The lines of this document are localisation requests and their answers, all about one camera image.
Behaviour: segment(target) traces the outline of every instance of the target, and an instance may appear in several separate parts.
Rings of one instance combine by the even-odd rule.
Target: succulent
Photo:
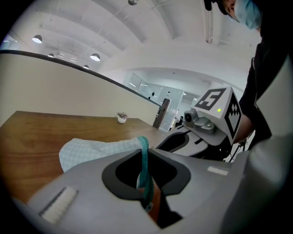
[[[123,119],[127,119],[127,114],[126,113],[124,113],[124,112],[117,112],[117,115],[119,116],[119,117],[121,117],[121,118],[123,118]]]

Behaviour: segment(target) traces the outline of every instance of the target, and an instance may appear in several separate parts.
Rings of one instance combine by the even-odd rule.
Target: wooden table
[[[140,119],[15,112],[0,127],[1,177],[11,196],[27,202],[63,173],[59,151],[73,138],[115,142],[145,136],[150,146],[164,133]]]

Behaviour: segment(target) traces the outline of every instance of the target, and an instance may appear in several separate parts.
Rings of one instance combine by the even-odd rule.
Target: light blue gingham cloth
[[[66,172],[83,162],[141,148],[138,138],[110,143],[75,138],[62,147],[59,160],[63,171]]]

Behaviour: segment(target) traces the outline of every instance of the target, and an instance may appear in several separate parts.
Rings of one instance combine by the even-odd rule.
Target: ceiling lamp
[[[34,42],[39,43],[39,44],[41,44],[42,40],[43,40],[41,35],[36,35],[32,39],[33,39]]]
[[[100,55],[98,55],[97,53],[93,53],[90,56],[91,59],[95,60],[95,61],[100,61]]]
[[[128,0],[129,5],[136,5],[138,0]]]

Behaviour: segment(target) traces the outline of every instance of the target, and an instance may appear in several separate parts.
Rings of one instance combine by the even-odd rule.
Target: face mask
[[[262,12],[252,0],[236,0],[235,16],[249,29],[257,29],[261,26]]]

